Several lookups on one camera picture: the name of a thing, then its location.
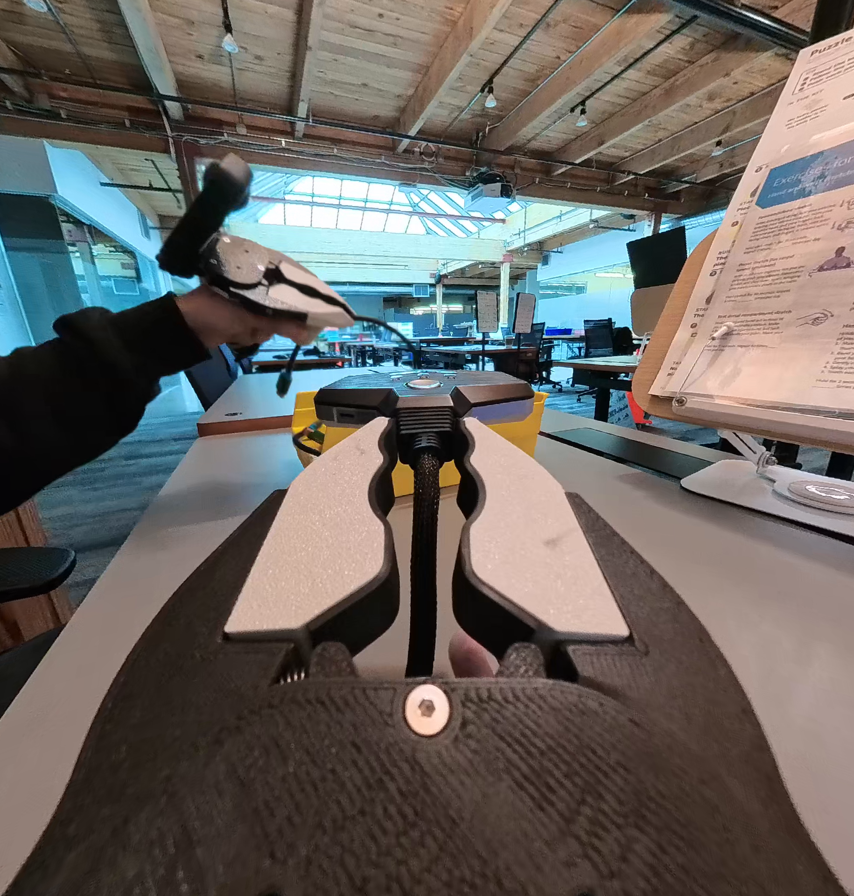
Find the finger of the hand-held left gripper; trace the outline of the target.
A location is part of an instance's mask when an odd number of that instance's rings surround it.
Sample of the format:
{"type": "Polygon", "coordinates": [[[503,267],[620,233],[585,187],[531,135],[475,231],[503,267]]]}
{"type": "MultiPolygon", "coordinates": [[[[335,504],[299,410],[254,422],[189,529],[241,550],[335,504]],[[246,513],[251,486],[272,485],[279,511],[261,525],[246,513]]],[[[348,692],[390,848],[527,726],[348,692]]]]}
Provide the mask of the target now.
{"type": "Polygon", "coordinates": [[[212,284],[244,294],[265,307],[297,297],[344,306],[343,298],[331,287],[290,257],[236,236],[213,238],[212,284]]]}
{"type": "Polygon", "coordinates": [[[355,323],[352,309],[341,297],[305,283],[262,280],[240,286],[227,279],[210,279],[209,286],[258,318],[293,321],[316,330],[344,329],[355,323]]]}

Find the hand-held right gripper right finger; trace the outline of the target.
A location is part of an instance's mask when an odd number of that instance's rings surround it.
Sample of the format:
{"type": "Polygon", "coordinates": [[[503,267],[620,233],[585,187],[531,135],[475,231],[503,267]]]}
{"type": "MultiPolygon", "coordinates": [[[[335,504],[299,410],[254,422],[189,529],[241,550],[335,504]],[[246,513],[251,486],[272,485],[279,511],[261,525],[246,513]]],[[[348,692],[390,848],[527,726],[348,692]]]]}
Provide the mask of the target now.
{"type": "Polygon", "coordinates": [[[455,621],[497,660],[533,644],[624,644],[630,627],[559,483],[483,422],[460,422],[455,621]]]}

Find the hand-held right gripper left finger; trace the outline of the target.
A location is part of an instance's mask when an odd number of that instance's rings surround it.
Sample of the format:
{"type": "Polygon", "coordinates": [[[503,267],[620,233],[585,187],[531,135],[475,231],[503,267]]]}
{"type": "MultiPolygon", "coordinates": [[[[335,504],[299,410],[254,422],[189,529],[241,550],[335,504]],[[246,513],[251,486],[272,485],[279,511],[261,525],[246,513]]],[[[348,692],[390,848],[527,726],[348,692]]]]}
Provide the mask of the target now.
{"type": "Polygon", "coordinates": [[[399,565],[388,514],[398,459],[394,424],[359,427],[301,473],[224,625],[235,642],[283,642],[304,658],[324,643],[355,656],[399,613],[399,565]]]}

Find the yellow plastic bin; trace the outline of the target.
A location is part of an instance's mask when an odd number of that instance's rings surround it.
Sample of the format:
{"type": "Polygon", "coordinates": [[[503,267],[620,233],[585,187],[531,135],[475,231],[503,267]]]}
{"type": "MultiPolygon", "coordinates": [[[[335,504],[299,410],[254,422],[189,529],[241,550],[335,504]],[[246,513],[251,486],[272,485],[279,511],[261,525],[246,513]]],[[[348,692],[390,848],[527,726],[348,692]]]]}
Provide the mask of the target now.
{"type": "MultiPolygon", "coordinates": [[[[291,431],[298,459],[304,468],[328,449],[336,446],[353,432],[352,428],[325,424],[316,417],[315,391],[301,392],[295,399],[291,431]]],[[[547,394],[535,392],[530,413],[522,420],[482,420],[489,429],[512,442],[525,454],[533,456],[545,411],[547,394]]],[[[392,474],[396,497],[413,493],[413,471],[408,465],[398,463],[392,474]]]]}

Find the black usb hub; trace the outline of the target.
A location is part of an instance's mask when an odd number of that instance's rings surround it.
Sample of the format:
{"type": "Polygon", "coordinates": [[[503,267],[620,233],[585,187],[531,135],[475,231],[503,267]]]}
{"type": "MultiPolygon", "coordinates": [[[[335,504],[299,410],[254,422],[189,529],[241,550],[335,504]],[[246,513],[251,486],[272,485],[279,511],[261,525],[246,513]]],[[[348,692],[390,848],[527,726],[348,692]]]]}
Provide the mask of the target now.
{"type": "Polygon", "coordinates": [[[525,420],[533,410],[533,396],[528,383],[504,373],[406,370],[351,375],[323,386],[314,410],[318,420],[338,427],[391,420],[399,463],[414,467],[424,453],[442,463],[455,459],[460,420],[525,420]]]}

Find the person's left forearm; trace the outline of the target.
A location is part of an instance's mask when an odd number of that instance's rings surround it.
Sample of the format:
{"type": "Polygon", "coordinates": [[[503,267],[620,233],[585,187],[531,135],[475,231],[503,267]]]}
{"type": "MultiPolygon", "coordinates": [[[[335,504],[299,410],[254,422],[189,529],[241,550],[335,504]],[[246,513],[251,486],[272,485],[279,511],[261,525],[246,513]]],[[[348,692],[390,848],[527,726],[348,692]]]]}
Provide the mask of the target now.
{"type": "Polygon", "coordinates": [[[174,294],[58,318],[55,337],[0,356],[0,516],[132,433],[162,378],[209,357],[174,294]]]}

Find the person's left hand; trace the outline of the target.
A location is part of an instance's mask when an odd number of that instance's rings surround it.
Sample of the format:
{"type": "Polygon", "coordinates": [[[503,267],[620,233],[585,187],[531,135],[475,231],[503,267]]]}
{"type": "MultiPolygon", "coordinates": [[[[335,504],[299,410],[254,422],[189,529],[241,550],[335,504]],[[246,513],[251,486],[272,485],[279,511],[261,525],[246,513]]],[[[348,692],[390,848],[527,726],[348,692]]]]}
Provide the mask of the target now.
{"type": "Polygon", "coordinates": [[[175,297],[175,305],[190,330],[209,349],[220,344],[261,345],[273,337],[305,345],[317,335],[299,321],[255,315],[206,285],[175,297]]]}

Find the person's right hand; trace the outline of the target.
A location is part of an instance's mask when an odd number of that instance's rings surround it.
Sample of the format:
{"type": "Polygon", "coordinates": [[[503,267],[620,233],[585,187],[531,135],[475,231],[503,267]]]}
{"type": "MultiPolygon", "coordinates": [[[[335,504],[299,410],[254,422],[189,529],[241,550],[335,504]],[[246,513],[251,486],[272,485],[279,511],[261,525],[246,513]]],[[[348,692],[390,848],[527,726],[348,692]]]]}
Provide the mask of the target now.
{"type": "Polygon", "coordinates": [[[498,667],[494,657],[461,630],[450,638],[448,661],[455,678],[494,678],[498,667]]]}

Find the wood edged table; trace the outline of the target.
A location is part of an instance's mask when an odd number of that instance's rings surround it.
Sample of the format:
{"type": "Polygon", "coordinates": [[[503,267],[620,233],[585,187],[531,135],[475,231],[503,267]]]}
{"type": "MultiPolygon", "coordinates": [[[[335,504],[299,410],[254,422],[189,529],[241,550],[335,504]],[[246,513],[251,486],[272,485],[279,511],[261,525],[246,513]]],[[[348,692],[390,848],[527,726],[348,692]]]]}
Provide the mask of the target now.
{"type": "Polygon", "coordinates": [[[408,367],[382,364],[376,367],[318,369],[294,373],[285,397],[276,393],[278,374],[241,375],[197,420],[197,435],[209,437],[287,429],[292,423],[295,397],[315,392],[345,376],[410,372],[408,367]]]}

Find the dark blue office chair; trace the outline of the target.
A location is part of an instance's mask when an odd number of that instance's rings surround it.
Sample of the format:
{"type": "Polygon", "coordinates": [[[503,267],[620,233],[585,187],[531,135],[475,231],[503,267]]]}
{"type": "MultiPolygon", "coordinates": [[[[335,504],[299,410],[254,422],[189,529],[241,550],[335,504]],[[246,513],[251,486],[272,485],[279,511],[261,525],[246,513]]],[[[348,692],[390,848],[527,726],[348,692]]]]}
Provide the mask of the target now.
{"type": "Polygon", "coordinates": [[[209,357],[183,371],[204,411],[209,410],[242,374],[231,347],[221,344],[209,357]]]}

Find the wooden document stand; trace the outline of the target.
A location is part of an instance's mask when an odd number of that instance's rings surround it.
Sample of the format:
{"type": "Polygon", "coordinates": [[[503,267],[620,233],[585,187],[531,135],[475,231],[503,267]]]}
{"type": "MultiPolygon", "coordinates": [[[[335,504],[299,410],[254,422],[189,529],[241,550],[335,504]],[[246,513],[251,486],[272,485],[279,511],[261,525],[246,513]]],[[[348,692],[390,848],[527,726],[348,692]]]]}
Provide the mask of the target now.
{"type": "MultiPolygon", "coordinates": [[[[802,51],[852,28],[842,2],[820,2],[814,17],[815,42],[802,51]]],[[[738,457],[731,456],[683,478],[680,484],[685,490],[854,539],[854,483],[836,474],[820,476],[791,469],[776,459],[773,449],[766,449],[761,443],[766,438],[772,442],[818,446],[854,457],[854,419],[712,399],[673,399],[654,393],[661,372],[672,361],[680,360],[686,338],[692,334],[695,323],[704,318],[707,300],[703,295],[715,285],[737,235],[749,206],[754,176],[773,159],[775,147],[770,125],[773,114],[735,190],[723,223],[691,253],[683,267],[642,355],[633,377],[633,389],[639,404],[652,415],[712,427],[738,450],[738,457]]]]}

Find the black office chair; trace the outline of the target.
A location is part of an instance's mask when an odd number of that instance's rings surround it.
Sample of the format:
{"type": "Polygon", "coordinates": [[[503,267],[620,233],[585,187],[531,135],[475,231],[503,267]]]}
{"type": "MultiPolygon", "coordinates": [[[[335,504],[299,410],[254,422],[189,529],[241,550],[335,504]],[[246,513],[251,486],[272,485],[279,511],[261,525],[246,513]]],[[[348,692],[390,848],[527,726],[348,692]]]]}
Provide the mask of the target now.
{"type": "MultiPolygon", "coordinates": [[[[73,550],[55,546],[0,548],[0,603],[30,599],[55,590],[72,574],[73,550]]],[[[0,719],[34,674],[63,626],[55,626],[0,654],[0,719]]]]}

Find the black monitor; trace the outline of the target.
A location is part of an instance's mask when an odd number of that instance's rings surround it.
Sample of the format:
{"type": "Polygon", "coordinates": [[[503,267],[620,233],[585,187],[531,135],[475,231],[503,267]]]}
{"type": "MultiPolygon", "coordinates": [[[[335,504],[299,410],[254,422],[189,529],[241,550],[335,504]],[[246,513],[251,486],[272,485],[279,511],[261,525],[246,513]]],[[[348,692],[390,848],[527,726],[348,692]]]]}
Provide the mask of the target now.
{"type": "Polygon", "coordinates": [[[674,285],[688,258],[683,226],[626,243],[635,290],[674,285]]]}

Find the instruction sheet blue header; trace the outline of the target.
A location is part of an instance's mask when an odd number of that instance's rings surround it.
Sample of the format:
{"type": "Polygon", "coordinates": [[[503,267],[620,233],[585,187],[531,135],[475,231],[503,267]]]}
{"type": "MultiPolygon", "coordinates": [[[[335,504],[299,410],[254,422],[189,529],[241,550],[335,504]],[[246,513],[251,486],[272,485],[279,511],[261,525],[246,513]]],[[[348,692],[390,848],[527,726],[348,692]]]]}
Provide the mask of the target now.
{"type": "Polygon", "coordinates": [[[854,136],[783,149],[654,393],[854,419],[854,136]]]}

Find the white instruction sheet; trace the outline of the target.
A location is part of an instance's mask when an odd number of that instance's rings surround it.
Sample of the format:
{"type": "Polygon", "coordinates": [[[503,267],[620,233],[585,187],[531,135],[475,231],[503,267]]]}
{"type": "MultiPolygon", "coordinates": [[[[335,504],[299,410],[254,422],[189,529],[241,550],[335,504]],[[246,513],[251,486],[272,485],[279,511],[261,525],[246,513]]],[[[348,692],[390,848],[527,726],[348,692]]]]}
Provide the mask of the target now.
{"type": "Polygon", "coordinates": [[[778,162],[854,140],[854,28],[802,51],[770,125],[778,162]]]}

